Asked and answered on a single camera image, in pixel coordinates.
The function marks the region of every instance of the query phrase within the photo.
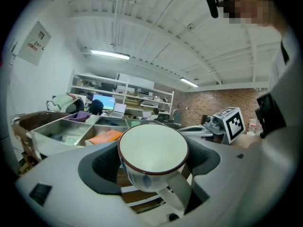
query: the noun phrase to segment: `poster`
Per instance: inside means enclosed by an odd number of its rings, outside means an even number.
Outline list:
[[[38,65],[50,38],[40,22],[37,22],[23,42],[18,56]]]

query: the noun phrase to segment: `pipe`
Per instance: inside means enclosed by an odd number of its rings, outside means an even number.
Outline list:
[[[118,14],[118,9],[119,9],[119,1],[120,0],[116,0],[116,7],[115,7],[115,19],[114,19],[114,40],[112,40],[112,43],[114,45],[116,45],[117,41],[117,35],[116,35],[116,31],[117,31],[117,14]]]

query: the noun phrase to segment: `orange folder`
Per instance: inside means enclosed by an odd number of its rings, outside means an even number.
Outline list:
[[[115,141],[121,135],[122,135],[121,132],[118,132],[118,131],[115,131],[115,130],[110,130],[110,131],[107,131],[103,134],[97,135],[97,136],[89,139],[89,141],[92,144],[97,145],[97,144],[102,144],[102,143],[106,143],[106,142]]]

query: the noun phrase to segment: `laptop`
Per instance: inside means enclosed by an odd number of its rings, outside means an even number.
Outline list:
[[[126,104],[115,104],[114,110],[109,115],[109,117],[113,118],[122,118],[126,110]]]
[[[142,115],[143,115],[142,117],[143,119],[148,119],[152,115],[152,113],[149,111],[143,111]]]

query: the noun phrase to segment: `computer monitor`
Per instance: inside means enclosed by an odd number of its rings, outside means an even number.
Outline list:
[[[109,96],[101,96],[95,94],[93,96],[93,100],[99,100],[103,103],[103,109],[108,109],[108,110],[113,110],[114,105],[115,105],[115,98],[114,97],[109,97]]]

